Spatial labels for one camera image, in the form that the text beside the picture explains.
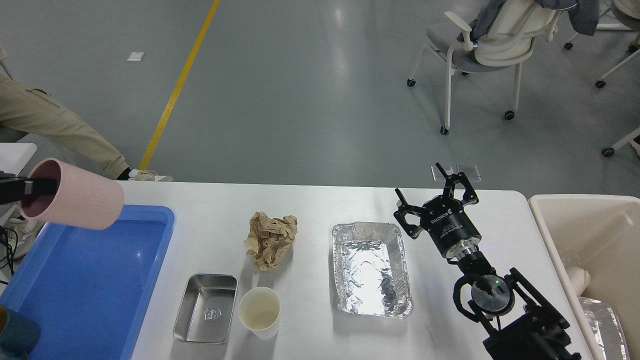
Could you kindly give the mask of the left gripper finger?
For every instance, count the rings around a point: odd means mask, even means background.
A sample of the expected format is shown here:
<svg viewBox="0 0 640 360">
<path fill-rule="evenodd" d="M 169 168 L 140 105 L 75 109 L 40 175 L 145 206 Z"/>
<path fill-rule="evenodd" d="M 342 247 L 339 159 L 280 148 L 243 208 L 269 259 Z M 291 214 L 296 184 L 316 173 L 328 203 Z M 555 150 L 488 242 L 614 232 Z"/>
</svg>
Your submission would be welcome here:
<svg viewBox="0 0 640 360">
<path fill-rule="evenodd" d="M 29 178 L 13 173 L 0 173 L 0 204 L 32 201 L 40 196 L 54 195 L 57 180 L 54 178 Z"/>
</svg>

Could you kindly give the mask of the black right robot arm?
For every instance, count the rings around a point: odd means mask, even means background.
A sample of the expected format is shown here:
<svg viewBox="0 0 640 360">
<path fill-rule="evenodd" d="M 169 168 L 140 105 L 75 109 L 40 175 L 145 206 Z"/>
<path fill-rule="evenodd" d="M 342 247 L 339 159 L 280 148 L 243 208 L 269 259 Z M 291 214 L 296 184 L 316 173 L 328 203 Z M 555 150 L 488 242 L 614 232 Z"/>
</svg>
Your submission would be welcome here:
<svg viewBox="0 0 640 360">
<path fill-rule="evenodd" d="M 500 276 L 480 250 L 482 235 L 465 210 L 479 201 L 467 175 L 435 166 L 445 179 L 442 193 L 418 206 L 396 188 L 393 216 L 412 239 L 427 232 L 441 257 L 461 271 L 452 300 L 487 332 L 487 353 L 493 360 L 580 360 L 580 353 L 567 350 L 567 319 L 518 269 Z"/>
</svg>

